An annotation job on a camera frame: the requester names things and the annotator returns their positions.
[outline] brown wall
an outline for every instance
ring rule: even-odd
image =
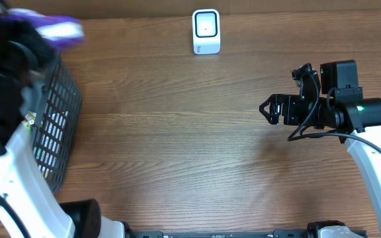
[[[171,17],[215,8],[222,14],[381,9],[381,0],[9,0],[12,7],[81,19]]]

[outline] white device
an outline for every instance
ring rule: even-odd
[[[215,9],[200,9],[192,14],[193,52],[220,52],[220,14]]]

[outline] wooden table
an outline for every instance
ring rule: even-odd
[[[222,16],[218,55],[192,52],[191,17],[83,21],[64,60],[83,94],[59,202],[96,198],[135,230],[272,231],[344,221],[378,237],[336,138],[287,142],[258,106],[297,94],[290,70],[357,61],[381,97],[381,11]],[[0,224],[0,237],[7,233]]]

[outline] black basket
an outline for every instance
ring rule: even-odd
[[[54,192],[63,184],[81,107],[79,89],[58,54],[47,69],[30,128],[38,168]]]

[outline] purple object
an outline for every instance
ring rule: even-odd
[[[45,16],[27,9],[9,9],[5,20],[28,21],[36,31],[56,49],[82,43],[84,33],[80,21],[65,16]]]

